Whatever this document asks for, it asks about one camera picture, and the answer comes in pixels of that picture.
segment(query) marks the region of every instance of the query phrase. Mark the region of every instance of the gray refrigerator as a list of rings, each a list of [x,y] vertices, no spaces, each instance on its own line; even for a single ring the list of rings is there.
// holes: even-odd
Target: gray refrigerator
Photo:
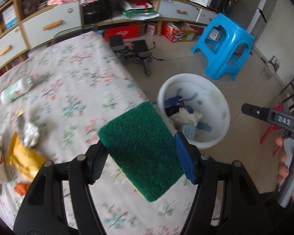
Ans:
[[[269,21],[277,0],[238,0],[227,16],[255,37],[255,42],[266,27],[260,10]]]

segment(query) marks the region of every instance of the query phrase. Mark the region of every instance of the wall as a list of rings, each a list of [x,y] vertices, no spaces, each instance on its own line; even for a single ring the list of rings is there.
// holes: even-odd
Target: wall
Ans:
[[[294,6],[290,0],[277,0],[255,46],[266,59],[275,55],[281,61],[278,76],[284,84],[289,83],[294,74]]]

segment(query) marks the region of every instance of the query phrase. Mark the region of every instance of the blue plastic stool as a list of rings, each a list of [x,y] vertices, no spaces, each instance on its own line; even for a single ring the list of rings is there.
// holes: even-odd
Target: blue plastic stool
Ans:
[[[210,31],[217,25],[222,26],[225,29],[225,33],[222,34],[218,42],[207,39]],[[254,37],[251,34],[220,13],[206,27],[191,51],[195,53],[199,48],[207,57],[208,65],[205,68],[205,72],[209,77],[218,80],[223,73],[231,73],[232,80],[234,81],[237,73],[248,58],[253,43]],[[211,50],[207,44],[213,45],[213,49]],[[246,44],[246,48],[241,57],[236,59],[234,52],[242,44]]]

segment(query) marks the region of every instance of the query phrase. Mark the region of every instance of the white plastic bottle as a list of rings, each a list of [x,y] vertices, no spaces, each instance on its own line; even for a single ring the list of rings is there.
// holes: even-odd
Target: white plastic bottle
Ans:
[[[2,91],[0,95],[1,103],[8,104],[14,99],[27,93],[32,88],[32,86],[33,81],[30,76],[22,77],[20,80],[8,86],[5,90]]]

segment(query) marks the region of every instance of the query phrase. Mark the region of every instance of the orange drawer handle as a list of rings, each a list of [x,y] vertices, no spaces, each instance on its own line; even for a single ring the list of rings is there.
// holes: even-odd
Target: orange drawer handle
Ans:
[[[187,14],[187,11],[176,10],[176,12],[180,14]]]
[[[4,48],[3,50],[1,50],[0,52],[0,56],[4,55],[6,52],[8,52],[10,50],[11,45],[8,45],[6,48]]]
[[[43,26],[43,30],[46,31],[46,30],[52,29],[52,28],[54,28],[56,26],[59,26],[61,24],[62,24],[62,20],[58,20],[56,22],[53,22],[51,24]]]

